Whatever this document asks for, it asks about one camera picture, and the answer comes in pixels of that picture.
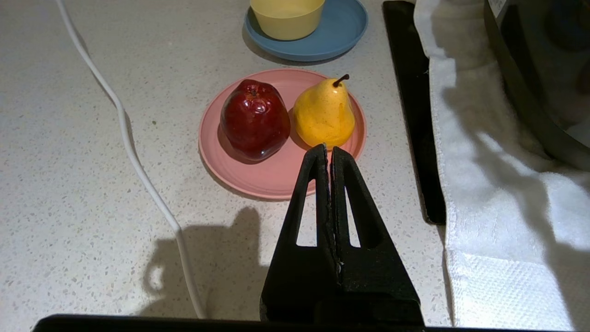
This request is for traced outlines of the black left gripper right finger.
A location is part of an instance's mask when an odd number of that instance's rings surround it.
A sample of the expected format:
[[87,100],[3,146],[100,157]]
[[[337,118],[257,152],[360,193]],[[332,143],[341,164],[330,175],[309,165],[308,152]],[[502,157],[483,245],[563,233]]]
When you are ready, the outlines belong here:
[[337,276],[345,312],[363,321],[422,326],[421,301],[355,159],[331,153]]

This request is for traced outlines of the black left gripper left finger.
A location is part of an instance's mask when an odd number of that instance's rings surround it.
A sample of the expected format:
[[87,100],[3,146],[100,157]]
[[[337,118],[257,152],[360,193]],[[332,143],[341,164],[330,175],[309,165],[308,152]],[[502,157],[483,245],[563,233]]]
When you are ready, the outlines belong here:
[[[297,244],[297,238],[312,180],[317,244],[305,247]],[[314,322],[317,306],[338,286],[333,225],[327,149],[320,144],[304,155],[260,296],[261,321]]]

